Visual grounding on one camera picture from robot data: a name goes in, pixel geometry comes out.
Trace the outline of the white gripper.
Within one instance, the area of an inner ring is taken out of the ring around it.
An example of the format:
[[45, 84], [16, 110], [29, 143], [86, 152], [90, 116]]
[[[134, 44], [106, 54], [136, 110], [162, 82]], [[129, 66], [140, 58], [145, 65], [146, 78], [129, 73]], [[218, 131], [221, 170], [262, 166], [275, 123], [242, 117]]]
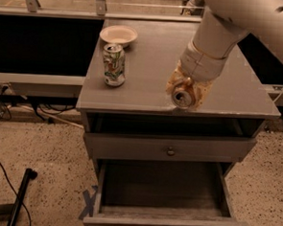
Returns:
[[212, 56], [207, 56], [197, 50], [193, 41], [190, 41], [182, 53], [177, 67], [166, 83], [166, 93], [171, 95], [178, 83], [190, 87], [194, 79], [197, 82], [195, 86], [195, 107], [201, 107], [212, 87], [212, 80], [221, 74], [225, 62], [226, 57], [215, 59]]

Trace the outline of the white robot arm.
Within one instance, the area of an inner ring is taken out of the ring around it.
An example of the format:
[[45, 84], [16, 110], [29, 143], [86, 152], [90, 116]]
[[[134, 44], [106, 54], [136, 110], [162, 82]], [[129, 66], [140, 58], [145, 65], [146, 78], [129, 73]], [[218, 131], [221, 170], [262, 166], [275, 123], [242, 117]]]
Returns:
[[166, 84], [180, 109], [202, 105], [235, 45], [255, 35], [283, 63], [283, 0], [202, 1], [203, 18]]

